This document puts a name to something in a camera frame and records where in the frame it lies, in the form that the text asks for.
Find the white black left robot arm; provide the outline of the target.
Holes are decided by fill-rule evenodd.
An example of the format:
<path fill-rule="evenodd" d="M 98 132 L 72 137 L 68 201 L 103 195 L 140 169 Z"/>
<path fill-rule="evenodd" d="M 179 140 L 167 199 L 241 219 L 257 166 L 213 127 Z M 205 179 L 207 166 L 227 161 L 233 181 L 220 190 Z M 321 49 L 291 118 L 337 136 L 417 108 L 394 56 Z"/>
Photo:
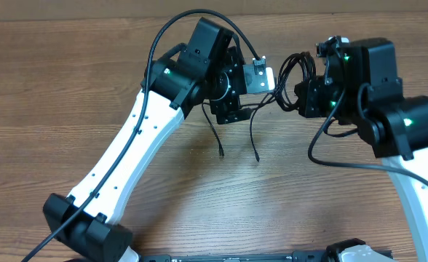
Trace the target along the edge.
<path fill-rule="evenodd" d="M 199 16 L 187 43 L 149 55 L 130 115 L 98 163 L 67 195 L 50 194 L 44 203 L 50 238 L 89 261 L 139 259 L 120 220 L 154 155 L 192 108 L 208 100 L 217 116 L 239 111 L 247 38 L 228 18 L 215 23 L 215 12 Z"/>

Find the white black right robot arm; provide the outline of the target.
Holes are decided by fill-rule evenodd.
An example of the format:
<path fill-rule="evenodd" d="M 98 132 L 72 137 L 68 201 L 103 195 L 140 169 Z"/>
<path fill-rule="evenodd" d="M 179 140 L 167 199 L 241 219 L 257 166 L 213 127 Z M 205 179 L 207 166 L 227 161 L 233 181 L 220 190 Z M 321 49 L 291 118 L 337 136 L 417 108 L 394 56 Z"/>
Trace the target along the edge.
<path fill-rule="evenodd" d="M 325 72 L 296 85 L 298 112 L 323 118 L 320 133 L 334 122 L 355 126 L 379 160 L 370 168 L 394 184 L 418 259 L 428 261 L 428 97 L 404 96 L 388 39 L 334 36 L 316 48 Z"/>

